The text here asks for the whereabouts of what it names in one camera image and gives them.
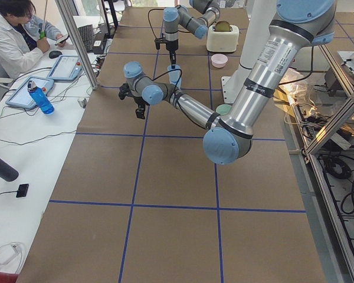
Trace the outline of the aluminium side frame rail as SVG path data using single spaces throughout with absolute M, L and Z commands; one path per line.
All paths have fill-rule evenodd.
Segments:
M 310 59 L 320 67 L 300 71 L 283 89 L 346 263 L 345 278 L 354 282 L 354 65 L 349 51 L 325 45 Z

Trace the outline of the light blue plastic cup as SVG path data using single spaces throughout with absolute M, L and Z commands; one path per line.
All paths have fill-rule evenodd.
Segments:
M 179 65 L 175 65 L 175 69 L 171 69 L 170 65 L 167 67 L 169 82 L 175 85 L 177 88 L 181 87 L 182 82 L 182 69 Z

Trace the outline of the cream toaster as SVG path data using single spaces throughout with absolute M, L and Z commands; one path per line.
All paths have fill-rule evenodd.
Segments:
M 208 28 L 206 48 L 210 52 L 234 52 L 238 47 L 240 31 L 236 25 L 230 25 L 226 32 L 215 31 L 215 26 Z

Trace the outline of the blue water bottle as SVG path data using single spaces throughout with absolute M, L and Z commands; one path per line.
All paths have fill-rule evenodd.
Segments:
M 54 106 L 50 103 L 43 90 L 36 85 L 34 80 L 29 80 L 27 89 L 31 98 L 44 114 L 53 114 Z

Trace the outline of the green handled stick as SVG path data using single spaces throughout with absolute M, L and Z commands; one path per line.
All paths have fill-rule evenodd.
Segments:
M 40 39 L 46 38 L 45 34 L 45 25 L 46 25 L 46 17 L 47 17 L 47 7 L 48 7 L 48 0 L 45 1 L 45 8 L 44 8 L 44 15 L 41 24 L 41 31 L 40 31 Z

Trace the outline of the black computer mouse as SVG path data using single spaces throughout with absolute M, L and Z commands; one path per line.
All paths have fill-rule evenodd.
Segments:
M 50 59 L 55 59 L 55 58 L 58 58 L 59 56 L 61 56 L 63 53 L 61 51 L 58 51 L 58 50 L 54 50 L 54 51 L 51 51 L 48 56 Z

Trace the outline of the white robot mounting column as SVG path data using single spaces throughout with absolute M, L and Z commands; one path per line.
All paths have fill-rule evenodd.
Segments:
M 237 70 L 222 77 L 224 103 L 233 104 L 270 36 L 268 26 L 276 13 L 276 1 L 253 2 L 249 24 Z

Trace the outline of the teach pendant tablet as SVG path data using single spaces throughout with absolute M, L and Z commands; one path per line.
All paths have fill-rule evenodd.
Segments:
M 54 80 L 52 79 L 30 76 L 6 100 L 6 105 L 16 108 L 23 108 L 26 110 L 34 109 L 37 106 L 28 93 L 27 84 L 29 80 L 34 80 L 36 85 L 43 90 L 46 96 L 54 86 Z
M 73 81 L 82 71 L 82 64 L 77 55 L 61 55 L 55 61 L 47 78 L 54 81 Z

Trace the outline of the black keyboard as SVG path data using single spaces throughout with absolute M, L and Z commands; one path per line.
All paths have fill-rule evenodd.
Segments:
M 93 25 L 84 25 L 82 27 L 78 27 L 78 32 L 83 41 L 83 45 L 87 52 L 92 52 L 93 50 Z

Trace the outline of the person in white coat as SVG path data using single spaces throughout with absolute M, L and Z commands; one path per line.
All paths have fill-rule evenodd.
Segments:
M 31 1 L 0 1 L 0 64 L 16 79 L 31 70 L 50 49 L 48 40 L 63 36 L 46 22 L 46 38 L 40 39 L 42 19 L 35 15 Z

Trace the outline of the black smartphone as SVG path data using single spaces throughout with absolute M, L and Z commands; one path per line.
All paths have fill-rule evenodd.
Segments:
M 68 34 L 63 35 L 62 37 L 56 39 L 55 45 L 64 43 L 65 41 L 68 40 L 68 38 L 69 38 Z

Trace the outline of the dark grey thermos bottle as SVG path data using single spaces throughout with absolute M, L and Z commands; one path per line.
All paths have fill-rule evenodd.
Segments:
M 17 179 L 18 176 L 19 173 L 16 169 L 0 159 L 0 178 L 7 182 L 12 182 Z

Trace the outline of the near teach pendant tablet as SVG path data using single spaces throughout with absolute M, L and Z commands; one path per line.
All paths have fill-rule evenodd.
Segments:
M 36 85 L 43 90 L 46 96 L 54 86 L 54 80 L 52 79 L 30 76 L 6 100 L 6 105 L 16 108 L 23 108 L 26 110 L 34 109 L 37 106 L 28 93 L 27 84 L 29 80 L 34 80 Z

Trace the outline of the toast slice in toaster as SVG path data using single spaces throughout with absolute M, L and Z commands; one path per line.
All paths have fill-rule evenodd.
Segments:
M 231 26 L 227 21 L 218 21 L 214 26 L 215 32 L 230 32 Z

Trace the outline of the aluminium frame post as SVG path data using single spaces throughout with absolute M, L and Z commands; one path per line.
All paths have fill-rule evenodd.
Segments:
M 63 19 L 63 23 L 66 30 L 72 40 L 75 50 L 80 57 L 83 70 L 90 83 L 92 90 L 96 90 L 98 87 L 97 77 L 91 65 L 88 53 L 84 47 L 83 40 L 81 39 L 80 33 L 78 32 L 75 20 L 72 15 L 72 10 L 68 5 L 66 0 L 55 0 L 59 13 Z

